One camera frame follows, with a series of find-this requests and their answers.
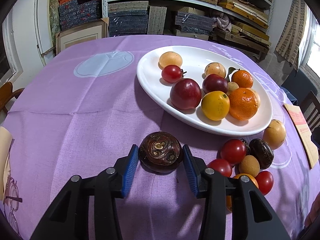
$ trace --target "wooden chair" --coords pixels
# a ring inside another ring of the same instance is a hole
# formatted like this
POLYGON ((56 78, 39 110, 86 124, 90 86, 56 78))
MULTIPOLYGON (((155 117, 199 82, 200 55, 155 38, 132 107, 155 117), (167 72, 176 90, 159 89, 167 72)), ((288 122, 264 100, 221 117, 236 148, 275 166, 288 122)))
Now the wooden chair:
POLYGON ((307 124, 312 132, 320 122, 320 102, 312 91, 310 91, 306 98, 302 101, 302 103, 300 104, 300 108, 303 115, 306 117, 307 124), (309 106, 311 106, 311 104, 313 104, 315 108, 308 115, 308 117, 306 117, 305 112, 307 111, 309 106))
POLYGON ((0 111, 4 111, 5 114, 8 114, 8 110, 5 105, 12 99, 18 98, 22 93, 24 88, 20 88, 13 92, 13 86, 11 82, 5 83, 2 87, 0 87, 0 111))

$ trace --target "picture frame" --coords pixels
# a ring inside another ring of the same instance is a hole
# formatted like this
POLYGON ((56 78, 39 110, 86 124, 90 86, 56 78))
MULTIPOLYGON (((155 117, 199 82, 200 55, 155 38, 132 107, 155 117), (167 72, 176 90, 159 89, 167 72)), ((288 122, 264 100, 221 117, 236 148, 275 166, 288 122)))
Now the picture frame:
POLYGON ((108 37, 109 18, 103 18, 96 21, 84 23, 68 30, 57 33, 56 52, 57 55, 71 47, 86 41, 108 37))

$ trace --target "human hand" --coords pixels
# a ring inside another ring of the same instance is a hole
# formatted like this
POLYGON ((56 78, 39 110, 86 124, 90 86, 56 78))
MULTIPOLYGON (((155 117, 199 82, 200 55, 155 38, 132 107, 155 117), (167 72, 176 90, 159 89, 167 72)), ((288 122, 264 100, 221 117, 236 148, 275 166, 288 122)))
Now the human hand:
POLYGON ((320 192, 317 195, 315 201, 312 203, 310 213, 307 215, 306 220, 304 221, 305 227, 308 227, 316 220, 317 216, 320 213, 320 192))

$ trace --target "tomato stem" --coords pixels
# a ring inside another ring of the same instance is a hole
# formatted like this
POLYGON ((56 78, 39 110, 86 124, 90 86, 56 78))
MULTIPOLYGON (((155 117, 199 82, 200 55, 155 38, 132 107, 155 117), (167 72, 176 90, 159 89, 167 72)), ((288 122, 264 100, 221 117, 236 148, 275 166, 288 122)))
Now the tomato stem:
POLYGON ((182 71, 182 78, 184 78, 184 75, 185 75, 186 71, 183 72, 183 69, 181 69, 181 71, 182 71))

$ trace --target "leaf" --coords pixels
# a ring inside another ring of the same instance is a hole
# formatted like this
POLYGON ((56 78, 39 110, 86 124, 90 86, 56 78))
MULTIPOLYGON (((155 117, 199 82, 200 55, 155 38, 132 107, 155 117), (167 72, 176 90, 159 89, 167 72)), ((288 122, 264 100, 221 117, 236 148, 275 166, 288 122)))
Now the leaf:
POLYGON ((235 71, 235 70, 237 70, 236 68, 234 68, 234 67, 230 67, 229 69, 228 69, 228 74, 227 74, 227 81, 228 82, 230 82, 230 75, 231 75, 231 73, 233 72, 233 71, 235 71))

